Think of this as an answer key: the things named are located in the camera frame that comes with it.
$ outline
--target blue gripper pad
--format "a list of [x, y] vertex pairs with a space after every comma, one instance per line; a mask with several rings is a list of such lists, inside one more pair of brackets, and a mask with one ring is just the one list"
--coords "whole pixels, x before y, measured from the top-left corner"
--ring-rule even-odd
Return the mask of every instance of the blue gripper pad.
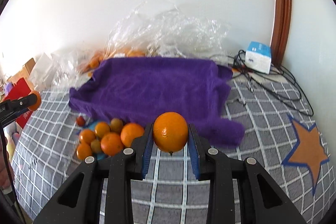
[[152, 150], [153, 150], [153, 130], [151, 129], [151, 131], [148, 134], [146, 147], [142, 155], [142, 168], [141, 168], [142, 179], [144, 179], [148, 173], [149, 163], [151, 162]]
[[198, 180], [200, 178], [200, 160], [199, 155], [196, 149], [196, 144], [194, 141], [194, 137], [189, 130], [189, 138], [188, 138], [188, 150], [190, 155], [191, 167], [193, 169], [193, 173]]

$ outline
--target small red tomato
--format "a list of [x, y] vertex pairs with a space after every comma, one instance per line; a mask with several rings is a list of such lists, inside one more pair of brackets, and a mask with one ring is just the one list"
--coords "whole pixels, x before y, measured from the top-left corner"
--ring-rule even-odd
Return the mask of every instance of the small red tomato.
[[78, 116], [77, 119], [76, 119], [76, 124], [79, 126], [79, 127], [83, 127], [85, 126], [85, 120], [83, 118], [83, 116]]

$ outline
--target orange star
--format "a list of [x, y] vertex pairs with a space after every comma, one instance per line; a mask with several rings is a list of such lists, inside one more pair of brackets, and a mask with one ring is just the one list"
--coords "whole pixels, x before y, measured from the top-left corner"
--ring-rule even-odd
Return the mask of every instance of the orange star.
[[289, 116], [289, 119], [296, 134], [297, 143], [283, 160], [283, 165], [303, 166], [309, 169], [313, 195], [315, 194], [321, 165], [328, 162], [329, 158], [324, 152], [320, 142], [320, 135], [316, 124], [306, 128], [300, 122]]

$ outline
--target gray checkered fabric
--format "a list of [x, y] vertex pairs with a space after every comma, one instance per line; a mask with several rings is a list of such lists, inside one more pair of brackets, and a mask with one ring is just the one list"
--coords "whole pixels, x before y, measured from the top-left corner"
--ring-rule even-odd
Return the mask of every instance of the gray checkered fabric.
[[[279, 94], [293, 98], [298, 92], [290, 84], [267, 83]], [[308, 223], [318, 223], [335, 198], [335, 178], [331, 162], [322, 166], [315, 196], [307, 168], [282, 166], [281, 162], [296, 143], [288, 114], [311, 126], [314, 121], [289, 110], [264, 90], [239, 80], [231, 81], [232, 90], [223, 106], [223, 117], [241, 122], [245, 137], [235, 149], [219, 150], [229, 157], [256, 158], [294, 202]], [[71, 112], [68, 95], [49, 101], [50, 92], [42, 94], [41, 108], [24, 128], [13, 157], [15, 185], [19, 202], [32, 219], [78, 166], [75, 126], [77, 113]], [[307, 108], [303, 100], [295, 103]], [[321, 136], [322, 145], [328, 146]], [[103, 187], [100, 223], [104, 223], [107, 179]], [[239, 195], [234, 181], [236, 223], [240, 223]], [[161, 152], [154, 145], [146, 179], [132, 181], [134, 223], [205, 223], [209, 182], [195, 180], [187, 147], [180, 152]]]

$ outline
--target round metal pin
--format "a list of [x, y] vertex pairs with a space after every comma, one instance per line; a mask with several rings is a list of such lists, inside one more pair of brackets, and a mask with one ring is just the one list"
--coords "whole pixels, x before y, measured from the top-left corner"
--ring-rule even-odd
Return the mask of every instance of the round metal pin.
[[133, 149], [132, 148], [125, 148], [124, 149], [124, 154], [125, 155], [130, 155], [130, 154], [132, 154], [133, 153]]
[[92, 157], [92, 156], [88, 156], [88, 157], [85, 158], [85, 162], [86, 162], [87, 164], [91, 164], [91, 163], [93, 163], [94, 161], [95, 161], [95, 158]]
[[210, 155], [217, 155], [218, 154], [218, 150], [216, 148], [209, 148], [208, 153]]
[[256, 159], [252, 158], [252, 157], [247, 158], [246, 162], [248, 164], [256, 164], [257, 163]]

